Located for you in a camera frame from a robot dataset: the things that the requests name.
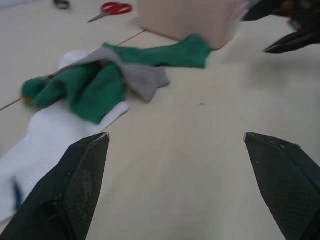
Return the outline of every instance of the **textured black surface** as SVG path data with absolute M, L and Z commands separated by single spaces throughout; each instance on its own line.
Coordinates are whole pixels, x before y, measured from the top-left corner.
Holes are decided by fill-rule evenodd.
M 287 240 L 316 240 L 320 167 L 298 145 L 247 133 L 245 143 L 261 195 Z
M 98 202 L 109 137 L 84 138 L 34 187 L 0 240 L 85 240 Z

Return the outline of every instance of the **scissors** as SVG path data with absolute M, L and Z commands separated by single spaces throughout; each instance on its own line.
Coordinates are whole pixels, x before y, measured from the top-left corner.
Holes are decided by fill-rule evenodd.
M 132 11 L 132 5 L 127 3 L 119 3 L 119 2 L 107 2 L 101 6 L 101 14 L 92 18 L 87 23 L 91 23 L 95 20 L 101 19 L 105 16 L 109 15 L 121 15 L 127 14 Z

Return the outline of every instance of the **table surface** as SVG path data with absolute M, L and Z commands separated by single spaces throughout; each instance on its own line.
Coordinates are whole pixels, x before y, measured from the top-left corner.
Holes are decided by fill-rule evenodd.
M 129 28 L 123 31 L 139 31 Z M 168 67 L 171 84 L 149 104 L 129 94 L 129 112 L 106 129 L 111 142 L 88 240 L 284 240 L 259 192 L 243 136 L 256 132 L 296 143 L 320 163 L 320 47 L 262 52 L 290 32 L 279 17 L 243 23 L 209 56 L 206 69 Z M 99 36 L 88 45 L 107 40 Z M 144 32 L 123 46 L 173 43 Z M 10 89 L 54 71 L 57 59 L 49 55 L 46 63 L 42 56 L 28 62 L 22 70 L 29 75 Z M 35 68 L 41 64 L 47 68 Z M 23 138 L 33 114 L 20 102 L 0 112 L 3 152 Z

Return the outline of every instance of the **white cloth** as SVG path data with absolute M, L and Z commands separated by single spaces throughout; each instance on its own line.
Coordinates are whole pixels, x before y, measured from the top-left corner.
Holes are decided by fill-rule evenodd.
M 59 67 L 76 62 L 89 53 L 68 53 Z M 120 102 L 100 124 L 93 124 L 72 113 L 66 100 L 37 112 L 30 120 L 27 136 L 0 159 L 0 222 L 16 211 L 13 178 L 16 178 L 25 200 L 37 182 L 57 165 L 71 144 L 103 131 L 128 110 L 129 105 L 125 101 Z

